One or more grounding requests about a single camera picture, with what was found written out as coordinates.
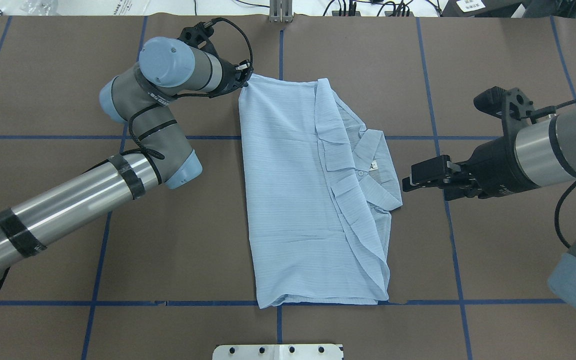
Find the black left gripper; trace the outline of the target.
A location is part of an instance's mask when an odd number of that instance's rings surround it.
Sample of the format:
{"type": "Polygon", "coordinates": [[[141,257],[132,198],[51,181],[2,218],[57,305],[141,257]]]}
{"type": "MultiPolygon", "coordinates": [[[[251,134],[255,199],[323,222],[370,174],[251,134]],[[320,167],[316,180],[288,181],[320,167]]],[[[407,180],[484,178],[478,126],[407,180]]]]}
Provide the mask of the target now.
{"type": "Polygon", "coordinates": [[[214,35],[214,25],[226,23],[239,32],[246,45],[249,37],[245,32],[229,19],[210,19],[199,22],[193,27],[183,28],[178,40],[188,45],[198,55],[195,60],[193,75],[183,84],[187,93],[180,93],[178,97],[220,97],[230,94],[249,85],[253,73],[253,63],[244,60],[233,64],[219,57],[217,48],[210,38],[214,35]]]}

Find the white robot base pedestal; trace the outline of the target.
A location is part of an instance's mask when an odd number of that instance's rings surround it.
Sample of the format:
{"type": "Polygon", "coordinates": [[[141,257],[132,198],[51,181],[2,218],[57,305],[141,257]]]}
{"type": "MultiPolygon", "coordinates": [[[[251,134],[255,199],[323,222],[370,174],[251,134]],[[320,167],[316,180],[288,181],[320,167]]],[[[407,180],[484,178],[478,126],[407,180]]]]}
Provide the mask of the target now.
{"type": "Polygon", "coordinates": [[[342,344],[224,344],[215,347],[213,360],[344,360],[342,344]]]}

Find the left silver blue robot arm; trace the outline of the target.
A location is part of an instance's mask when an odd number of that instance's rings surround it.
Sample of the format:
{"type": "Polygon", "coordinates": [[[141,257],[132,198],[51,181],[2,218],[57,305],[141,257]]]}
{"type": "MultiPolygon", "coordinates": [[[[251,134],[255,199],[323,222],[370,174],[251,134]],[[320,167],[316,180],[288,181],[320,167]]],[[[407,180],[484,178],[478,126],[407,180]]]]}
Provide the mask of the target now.
{"type": "Polygon", "coordinates": [[[100,108],[122,123],[133,147],[111,153],[43,193],[0,210],[0,286],[10,269],[160,185],[176,189],[202,173],[174,116],[183,99],[214,99],[249,84],[255,55],[246,32],[218,16],[154,36],[134,63],[99,91],[100,108]]]}

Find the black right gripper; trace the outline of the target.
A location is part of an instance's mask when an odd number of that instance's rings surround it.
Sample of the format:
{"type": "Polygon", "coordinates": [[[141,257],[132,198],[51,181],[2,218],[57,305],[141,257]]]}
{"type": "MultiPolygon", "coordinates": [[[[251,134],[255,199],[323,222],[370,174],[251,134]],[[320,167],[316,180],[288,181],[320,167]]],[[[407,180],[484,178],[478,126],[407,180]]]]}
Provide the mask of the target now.
{"type": "Polygon", "coordinates": [[[502,198],[539,189],[522,170],[515,144],[518,134],[537,121],[533,101],[519,88],[486,89],[473,98],[476,110],[496,117],[503,135],[479,145],[466,161],[452,162],[450,155],[439,155],[411,166],[410,177],[402,179],[402,191],[444,189],[445,201],[462,198],[502,198]],[[454,184],[451,177],[456,175],[454,184]]]}

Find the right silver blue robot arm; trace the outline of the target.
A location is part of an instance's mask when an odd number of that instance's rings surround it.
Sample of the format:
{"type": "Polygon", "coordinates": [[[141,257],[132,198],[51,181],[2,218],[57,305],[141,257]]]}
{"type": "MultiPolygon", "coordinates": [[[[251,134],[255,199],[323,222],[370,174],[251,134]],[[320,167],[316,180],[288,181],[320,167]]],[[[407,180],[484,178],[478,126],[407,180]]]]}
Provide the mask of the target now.
{"type": "Polygon", "coordinates": [[[561,226],[563,203],[576,190],[576,98],[536,108],[521,89],[494,86],[475,96],[473,105],[499,119],[502,136],[477,146],[466,161],[443,154],[412,165],[402,191],[437,188],[446,201],[489,199],[568,182],[553,215],[555,234],[567,251],[547,285],[576,309],[576,240],[566,240],[561,226]]]}

